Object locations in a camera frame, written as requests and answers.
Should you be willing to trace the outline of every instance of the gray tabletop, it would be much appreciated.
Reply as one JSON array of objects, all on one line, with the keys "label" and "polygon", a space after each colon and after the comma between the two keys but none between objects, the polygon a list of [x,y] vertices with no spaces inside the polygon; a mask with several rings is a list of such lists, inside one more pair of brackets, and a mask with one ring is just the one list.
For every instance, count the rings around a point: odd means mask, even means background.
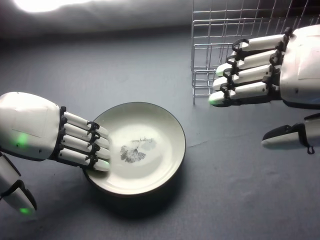
[{"label": "gray tabletop", "polygon": [[214,108],[205,98],[193,105],[189,30],[51,37],[1,50],[0,94],[35,94],[88,120],[122,103],[153,103],[180,121],[187,150],[172,197],[130,217],[115,209],[134,206],[107,203],[78,167],[10,157],[38,211],[21,216],[1,202],[0,239],[319,239],[317,149],[260,145],[267,131],[316,111],[282,102]]}]

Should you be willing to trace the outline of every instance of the round dish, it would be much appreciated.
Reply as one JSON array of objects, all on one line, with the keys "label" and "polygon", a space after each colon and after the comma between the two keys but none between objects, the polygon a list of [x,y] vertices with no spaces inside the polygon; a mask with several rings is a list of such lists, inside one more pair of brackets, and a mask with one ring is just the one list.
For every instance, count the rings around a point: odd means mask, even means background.
[{"label": "round dish", "polygon": [[129,102],[94,121],[109,131],[110,171],[85,170],[84,174],[101,190],[123,196],[153,191],[176,173],[184,159],[184,130],[160,106]]}]

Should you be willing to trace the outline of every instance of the robotic hand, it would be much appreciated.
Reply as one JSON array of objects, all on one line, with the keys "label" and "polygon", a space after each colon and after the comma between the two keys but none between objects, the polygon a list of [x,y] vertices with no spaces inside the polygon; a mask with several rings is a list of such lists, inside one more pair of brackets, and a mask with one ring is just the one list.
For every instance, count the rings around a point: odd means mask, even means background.
[{"label": "robotic hand", "polygon": [[[232,45],[223,76],[213,82],[209,103],[215,107],[261,104],[282,100],[287,106],[320,109],[320,25],[284,34],[240,39]],[[262,145],[269,149],[320,146],[320,114],[304,123],[269,131]]]},{"label": "robotic hand", "polygon": [[[0,96],[0,151],[33,161],[45,159],[106,172],[108,131],[42,97],[9,92]],[[0,153],[0,199],[22,214],[37,204],[12,162]]]}]

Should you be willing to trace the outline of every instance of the plate rim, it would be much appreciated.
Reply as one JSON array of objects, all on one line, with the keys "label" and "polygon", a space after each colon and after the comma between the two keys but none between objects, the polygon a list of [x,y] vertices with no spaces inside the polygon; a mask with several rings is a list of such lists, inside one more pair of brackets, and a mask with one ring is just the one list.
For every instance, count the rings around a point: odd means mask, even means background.
[{"label": "plate rim", "polygon": [[145,192],[140,192],[140,193],[134,193],[134,194],[121,194],[121,193],[116,193],[116,192],[112,192],[112,191],[108,191],[100,186],[98,186],[96,183],[94,183],[93,180],[90,179],[89,175],[87,174],[86,172],[86,169],[83,168],[82,171],[86,177],[86,179],[93,185],[95,186],[96,188],[98,188],[100,191],[108,194],[108,195],[112,195],[112,196],[115,196],[115,197],[121,197],[121,198],[132,198],[132,197],[140,197],[140,196],[144,196],[144,195],[148,195],[152,192],[155,192],[157,191],[158,189],[162,188],[163,186],[165,186],[168,182],[170,182],[174,176],[177,174],[177,172],[180,170],[181,168],[181,165],[182,163],[184,162],[185,160],[185,156],[186,156],[186,151],[187,151],[187,139],[186,139],[186,133],[185,133],[185,130],[184,128],[182,127],[181,123],[179,122],[179,120],[175,117],[175,115],[173,115],[171,112],[169,112],[168,110],[166,110],[165,108],[163,108],[162,106],[159,106],[159,105],[156,105],[154,103],[150,103],[150,102],[144,102],[144,101],[131,101],[131,102],[125,102],[125,103],[121,103],[119,105],[116,105],[116,106],[113,106],[107,110],[105,110],[103,113],[101,113],[99,116],[97,116],[93,122],[96,122],[97,118],[99,118],[102,114],[104,114],[105,112],[113,109],[113,108],[117,108],[119,106],[122,106],[122,105],[126,105],[126,104],[147,104],[147,105],[153,105],[153,106],[156,106],[158,108],[161,108],[163,110],[165,110],[166,112],[168,112],[176,121],[177,123],[180,125],[180,128],[182,130],[182,133],[183,133],[183,137],[184,137],[184,153],[183,153],[183,157],[182,157],[182,160],[178,166],[178,168],[176,169],[176,171],[172,174],[172,176],[167,180],[165,181],[164,183],[162,183],[160,186],[152,189],[152,190],[149,190],[149,191],[145,191]]}]

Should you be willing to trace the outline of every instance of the metal wire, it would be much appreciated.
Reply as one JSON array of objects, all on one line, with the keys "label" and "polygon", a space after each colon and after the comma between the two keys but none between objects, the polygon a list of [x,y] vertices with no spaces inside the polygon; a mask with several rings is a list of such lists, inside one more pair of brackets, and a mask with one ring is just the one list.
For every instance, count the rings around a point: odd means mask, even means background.
[{"label": "metal wire", "polygon": [[[222,10],[217,9],[213,0],[208,1],[208,10],[198,10],[198,0],[192,1],[193,103],[196,97],[208,97],[212,94],[212,84],[218,78],[217,67],[226,62],[226,57],[232,52],[232,43],[236,40],[283,34],[287,27],[296,29],[320,22],[320,6],[309,6],[309,0],[303,1],[303,7],[293,7],[293,0],[285,1],[286,4],[284,1],[269,0],[272,8],[261,7],[261,0],[248,8],[246,2],[253,4],[253,1],[242,0],[238,9],[235,8],[234,1],[226,0]],[[310,8],[313,8],[313,11],[317,8],[319,13],[306,16],[306,11]],[[294,12],[301,14],[290,16]]]}]

